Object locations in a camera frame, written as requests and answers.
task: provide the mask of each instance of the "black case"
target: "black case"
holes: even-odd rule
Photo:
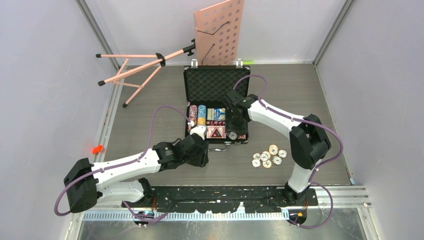
[[[184,84],[185,96],[187,98],[186,115],[189,116],[190,105],[205,105],[207,109],[211,108],[226,108],[222,102],[225,93],[233,89],[236,82],[242,77],[249,75],[251,68],[243,66],[237,68],[234,65],[230,66],[199,66],[191,68],[190,66],[184,67]],[[241,81],[235,89],[239,94],[246,97],[249,90],[249,78]],[[227,116],[229,110],[225,111],[225,131],[227,131]],[[188,125],[185,124],[184,136],[188,136]],[[231,140],[228,138],[205,140],[210,144],[247,144],[249,140],[249,133],[246,134],[246,139]]]

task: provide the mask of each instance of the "wall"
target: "wall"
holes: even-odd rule
[[[352,176],[384,239],[419,239],[424,198],[424,2],[356,1],[318,65]]]
[[[90,157],[113,76],[74,1],[0,3],[0,236],[60,240],[67,217],[53,212],[75,161]],[[69,209],[66,197],[60,210]]]
[[[87,0],[114,52],[170,54],[195,37],[193,12],[223,0]],[[311,63],[345,0],[245,0],[237,57],[255,63]],[[187,64],[179,56],[170,64]],[[145,61],[130,60],[129,64]]]

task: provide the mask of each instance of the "orange clip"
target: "orange clip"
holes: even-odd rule
[[[102,145],[98,145],[95,148],[93,148],[92,153],[93,154],[98,154],[98,153],[100,153],[102,151],[102,149],[103,149],[103,146]]]

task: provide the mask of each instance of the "case lid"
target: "case lid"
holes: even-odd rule
[[[199,66],[198,68],[187,66],[184,68],[187,102],[221,104],[224,94],[233,89],[239,79],[250,73],[249,66],[242,68],[236,68],[234,65]],[[249,90],[249,78],[241,81],[235,90],[246,97]]]

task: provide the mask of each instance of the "case handle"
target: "case handle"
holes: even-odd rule
[[[208,152],[225,152],[225,151],[227,151],[228,150],[228,146],[230,145],[230,143],[229,142],[226,142],[225,143],[225,148],[224,149],[222,149],[222,148],[213,148],[213,149],[208,149],[207,151]]]

